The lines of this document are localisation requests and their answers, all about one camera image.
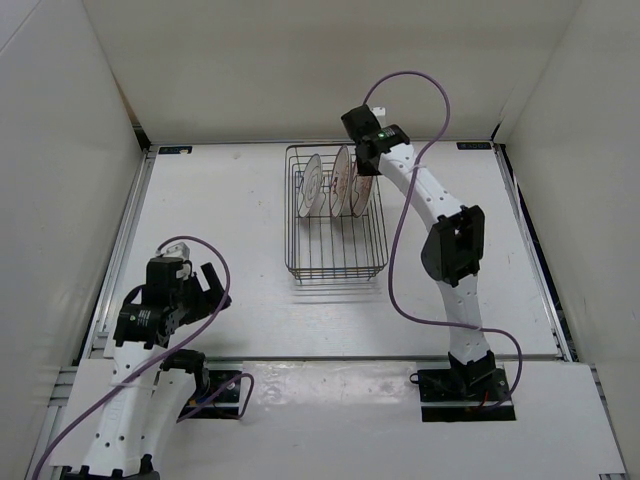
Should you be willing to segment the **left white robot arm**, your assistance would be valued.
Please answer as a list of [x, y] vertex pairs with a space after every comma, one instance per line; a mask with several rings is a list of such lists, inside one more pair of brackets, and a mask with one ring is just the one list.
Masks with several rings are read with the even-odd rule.
[[211, 393], [205, 354], [170, 339], [230, 304], [212, 264], [194, 273], [183, 250], [149, 260], [144, 283], [118, 314], [109, 390], [88, 409], [98, 418], [93, 438], [63, 478], [159, 478], [159, 455], [180, 413]]

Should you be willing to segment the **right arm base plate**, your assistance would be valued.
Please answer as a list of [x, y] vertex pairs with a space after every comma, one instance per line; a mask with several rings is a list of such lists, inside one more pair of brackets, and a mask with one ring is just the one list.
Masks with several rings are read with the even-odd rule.
[[463, 391], [450, 369], [422, 369], [410, 375], [419, 389], [424, 423], [509, 422], [516, 420], [505, 370], [498, 368], [487, 380]]

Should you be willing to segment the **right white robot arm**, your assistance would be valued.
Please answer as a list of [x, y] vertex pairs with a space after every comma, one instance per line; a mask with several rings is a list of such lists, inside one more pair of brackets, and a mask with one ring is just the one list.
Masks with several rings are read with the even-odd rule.
[[420, 260], [442, 296], [449, 328], [449, 387], [460, 399], [486, 396], [496, 371], [495, 356], [482, 331], [477, 299], [478, 273], [484, 253], [485, 215], [465, 206], [416, 163], [407, 134], [397, 125], [383, 127], [366, 105], [341, 116], [355, 144], [358, 170], [382, 175], [405, 196], [423, 222], [427, 237]]

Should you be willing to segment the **white plate orange sunburst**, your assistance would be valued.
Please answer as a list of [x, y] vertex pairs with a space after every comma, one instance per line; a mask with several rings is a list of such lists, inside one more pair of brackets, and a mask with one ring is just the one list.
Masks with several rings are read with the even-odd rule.
[[373, 180], [373, 176], [362, 175], [358, 163], [353, 162], [350, 193], [350, 209], [353, 217], [360, 217], [365, 213], [369, 204]]

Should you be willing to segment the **white plate red pattern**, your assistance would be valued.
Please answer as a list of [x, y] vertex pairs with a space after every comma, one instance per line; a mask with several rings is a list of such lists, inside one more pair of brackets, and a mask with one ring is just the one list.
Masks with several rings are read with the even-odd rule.
[[329, 188], [330, 215], [341, 215], [351, 181], [351, 157], [347, 145], [342, 145], [336, 154]]

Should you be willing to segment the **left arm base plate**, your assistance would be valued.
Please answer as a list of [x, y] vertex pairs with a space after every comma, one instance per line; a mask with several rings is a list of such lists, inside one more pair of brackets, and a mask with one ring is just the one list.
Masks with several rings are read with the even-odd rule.
[[[202, 394], [200, 398], [197, 398], [196, 400], [189, 400], [182, 409], [180, 416], [184, 416], [193, 411], [210, 395], [212, 395], [223, 383], [231, 380], [239, 374], [241, 374], [240, 370], [210, 370], [209, 390], [205, 394]], [[239, 414], [240, 410], [240, 393], [241, 381], [238, 380], [234, 383], [230, 383], [212, 403], [206, 405], [202, 410], [191, 417], [191, 420], [234, 419]]]

